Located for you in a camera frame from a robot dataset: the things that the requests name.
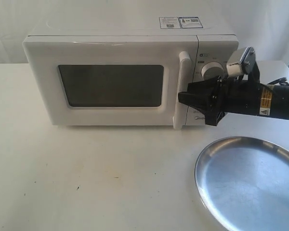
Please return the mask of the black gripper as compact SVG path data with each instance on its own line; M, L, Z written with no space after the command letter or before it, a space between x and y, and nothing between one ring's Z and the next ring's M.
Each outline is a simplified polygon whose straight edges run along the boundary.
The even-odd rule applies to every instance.
M259 115L263 89L259 83L232 79L220 82L214 90L218 80L214 77L189 83L187 91L178 94L179 102L204 113L205 124L210 126L216 126L227 113Z

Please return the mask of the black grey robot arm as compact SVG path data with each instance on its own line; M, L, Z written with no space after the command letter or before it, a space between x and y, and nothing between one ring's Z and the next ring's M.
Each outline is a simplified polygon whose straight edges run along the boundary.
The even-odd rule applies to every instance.
M200 111L211 126L227 113L289 120L289 86L216 77L188 84L178 100Z

